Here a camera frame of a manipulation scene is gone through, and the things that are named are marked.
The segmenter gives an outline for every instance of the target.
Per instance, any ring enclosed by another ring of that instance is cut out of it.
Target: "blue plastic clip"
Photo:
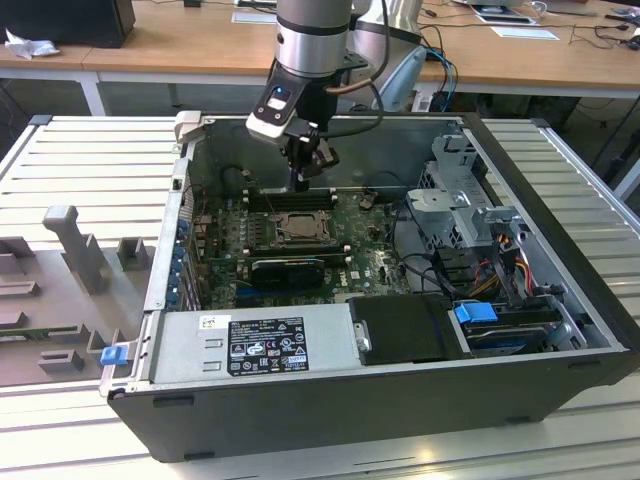
[[[458,322],[460,323],[481,323],[481,322],[496,322],[498,316],[493,310],[493,306],[490,303],[481,302],[469,302],[463,303],[459,307],[454,309]]]
[[[128,347],[126,345],[114,345],[102,349],[100,363],[102,365],[126,365]]]

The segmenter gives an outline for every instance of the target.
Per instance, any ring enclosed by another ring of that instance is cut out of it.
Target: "white table leg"
[[[85,77],[79,80],[79,82],[82,86],[84,98],[87,100],[87,105],[89,106],[91,115],[93,115],[94,117],[105,117],[107,115],[111,115],[109,106],[102,98],[102,94],[100,92],[100,83],[98,83],[97,78],[94,79]]]
[[[169,87],[169,98],[171,99],[171,106],[176,108],[182,106],[182,103],[180,103],[180,96],[178,95],[178,85],[176,85],[175,83],[169,83],[167,84],[167,87]]]

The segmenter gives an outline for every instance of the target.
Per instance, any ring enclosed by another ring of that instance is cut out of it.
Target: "black computer case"
[[[131,0],[5,0],[4,29],[30,40],[119,48],[135,23]]]

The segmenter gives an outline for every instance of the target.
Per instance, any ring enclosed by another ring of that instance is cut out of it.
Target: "paper sheet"
[[[549,30],[539,28],[512,28],[512,27],[491,27],[503,38],[529,38],[535,40],[560,40]]]

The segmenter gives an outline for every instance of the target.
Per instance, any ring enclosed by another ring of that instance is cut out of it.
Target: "black plastic cover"
[[[364,365],[437,362],[462,357],[447,300],[435,295],[355,297],[348,301],[354,323],[368,330],[371,350]]]

